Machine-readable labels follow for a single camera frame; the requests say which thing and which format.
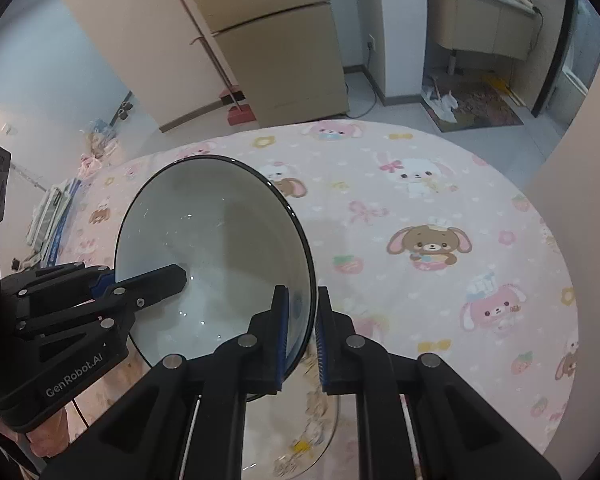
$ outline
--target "door frame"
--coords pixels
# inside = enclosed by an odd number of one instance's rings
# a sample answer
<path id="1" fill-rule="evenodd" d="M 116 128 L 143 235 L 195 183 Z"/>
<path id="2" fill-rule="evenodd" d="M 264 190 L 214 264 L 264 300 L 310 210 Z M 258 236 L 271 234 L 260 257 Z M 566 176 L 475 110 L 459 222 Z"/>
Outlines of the door frame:
<path id="1" fill-rule="evenodd" d="M 549 65 L 549 70 L 546 73 L 546 78 L 538 94 L 538 98 L 531 110 L 533 117 L 538 117 L 546 108 L 549 97 L 558 82 L 558 76 L 564 60 L 567 57 L 573 29 L 575 26 L 575 17 L 578 9 L 578 0 L 564 0 L 564 14 L 562 16 L 562 25 L 560 26 L 560 34 L 558 42 L 555 45 L 554 57 Z"/>

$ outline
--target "power cord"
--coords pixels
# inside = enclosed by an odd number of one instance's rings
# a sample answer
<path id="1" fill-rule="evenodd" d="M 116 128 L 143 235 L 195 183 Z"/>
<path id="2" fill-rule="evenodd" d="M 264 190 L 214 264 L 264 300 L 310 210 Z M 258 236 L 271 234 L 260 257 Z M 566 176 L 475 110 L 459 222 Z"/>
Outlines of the power cord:
<path id="1" fill-rule="evenodd" d="M 371 42 L 367 43 L 366 46 L 369 49 L 369 53 L 368 56 L 366 57 L 366 71 L 369 71 L 369 65 L 371 63 Z M 369 86 L 371 87 L 371 91 L 374 93 L 374 103 L 371 105 L 371 108 L 369 108 L 369 110 L 367 110 L 366 112 L 364 112 L 363 114 L 360 115 L 356 115 L 356 116 L 350 116 L 349 114 L 345 114 L 345 116 L 348 119 L 359 119 L 361 117 L 364 117 L 365 115 L 367 115 L 371 110 L 373 110 L 376 105 L 378 104 L 378 94 L 376 94 L 376 90 L 374 89 L 373 85 L 371 84 L 371 82 L 369 80 L 367 80 L 367 82 L 369 83 Z M 347 84 L 347 82 L 345 81 L 344 85 L 347 87 L 347 96 L 349 95 L 349 85 Z"/>
<path id="2" fill-rule="evenodd" d="M 129 339 L 131 339 L 132 345 L 136 348 L 136 351 L 140 354 L 140 357 L 142 358 L 142 361 L 144 361 L 144 364 L 146 364 L 149 368 L 153 368 L 154 366 L 149 362 L 149 359 L 144 357 L 144 354 L 140 350 L 140 347 L 134 341 L 134 338 L 131 334 L 129 334 Z"/>
<path id="3" fill-rule="evenodd" d="M 542 11 L 540 10 L 540 8 L 534 4 L 533 0 L 529 0 L 529 2 L 531 3 L 531 5 L 534 6 L 534 12 L 540 15 L 541 20 L 540 28 L 538 29 L 538 34 L 536 35 L 536 42 L 534 43 L 533 40 L 531 40 L 529 43 L 529 53 L 531 53 L 536 48 L 536 46 L 538 46 L 538 42 L 540 41 L 540 33 L 542 32 L 542 28 L 544 27 L 544 16 L 542 15 Z"/>
<path id="4" fill-rule="evenodd" d="M 75 399 L 71 399 L 71 402 L 74 405 L 75 411 L 78 412 L 78 415 L 80 415 L 80 418 L 82 419 L 82 422 L 84 423 L 85 427 L 89 427 L 89 424 L 87 423 L 87 419 L 84 418 L 84 415 L 82 414 L 82 412 L 80 411 L 80 408 L 78 408 L 78 403 L 75 402 Z"/>

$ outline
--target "tiled floor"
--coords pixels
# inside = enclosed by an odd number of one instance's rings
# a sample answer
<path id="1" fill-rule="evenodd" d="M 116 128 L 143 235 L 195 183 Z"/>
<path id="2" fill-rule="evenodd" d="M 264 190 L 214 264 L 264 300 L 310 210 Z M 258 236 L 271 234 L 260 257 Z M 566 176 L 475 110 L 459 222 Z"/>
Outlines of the tiled floor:
<path id="1" fill-rule="evenodd" d="M 373 91 L 361 73 L 347 74 L 346 81 L 349 86 L 349 114 L 356 116 L 373 104 Z M 549 117 L 542 115 L 534 118 L 526 108 L 517 107 L 513 102 L 509 102 L 509 105 L 524 125 L 442 134 L 421 104 L 385 108 L 380 102 L 360 120 L 401 124 L 443 137 L 474 152 L 497 168 L 518 188 L 524 189 L 560 141 L 560 134 Z M 258 128 L 258 123 L 229 126 L 226 122 L 226 109 L 221 108 L 164 134 L 138 105 L 128 120 L 119 122 L 116 127 L 125 158 L 130 159 L 211 137 L 253 130 Z"/>

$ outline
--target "white wall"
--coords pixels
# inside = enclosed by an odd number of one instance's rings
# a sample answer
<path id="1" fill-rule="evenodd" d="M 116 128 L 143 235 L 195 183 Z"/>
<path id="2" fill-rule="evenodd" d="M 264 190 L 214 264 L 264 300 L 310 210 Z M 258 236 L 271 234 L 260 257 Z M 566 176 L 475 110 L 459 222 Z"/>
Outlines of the white wall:
<path id="1" fill-rule="evenodd" d="M 158 124 L 218 100 L 224 85 L 200 42 L 189 45 L 197 34 L 178 0 L 64 1 Z"/>
<path id="2" fill-rule="evenodd" d="M 362 53 L 358 0 L 330 0 L 343 66 L 366 62 Z"/>
<path id="3" fill-rule="evenodd" d="M 62 0 L 42 0 L 0 26 L 0 145 L 52 184 L 74 176 L 79 130 L 113 117 L 127 92 Z"/>
<path id="4" fill-rule="evenodd" d="M 4 219 L 0 222 L 0 275 L 8 276 L 11 261 L 22 261 L 31 254 L 25 236 L 31 223 L 31 213 L 44 192 L 25 180 L 15 171 L 9 172 L 7 195 L 4 200 Z"/>
<path id="5" fill-rule="evenodd" d="M 427 0 L 382 0 L 387 97 L 419 95 L 427 38 Z"/>
<path id="6" fill-rule="evenodd" d="M 362 51 L 376 40 L 370 72 L 387 97 L 420 94 L 427 0 L 358 0 Z"/>
<path id="7" fill-rule="evenodd" d="M 382 0 L 358 0 L 358 15 L 360 18 L 361 50 L 366 63 L 368 53 L 366 42 L 369 35 L 376 40 L 376 51 L 372 53 L 369 72 L 384 92 L 384 22 L 382 17 Z"/>
<path id="8" fill-rule="evenodd" d="M 542 11 L 544 25 L 540 32 L 538 46 L 531 51 L 525 61 L 514 62 L 514 77 L 511 85 L 528 108 L 534 106 L 554 58 L 562 27 L 565 0 L 533 0 L 533 3 Z M 504 62 L 498 66 L 498 72 L 504 80 L 509 81 L 511 60 L 503 59 Z"/>
<path id="9" fill-rule="evenodd" d="M 600 451 L 600 66 L 582 108 L 526 190 L 552 229 L 578 301 L 578 370 L 545 456 L 576 480 Z"/>

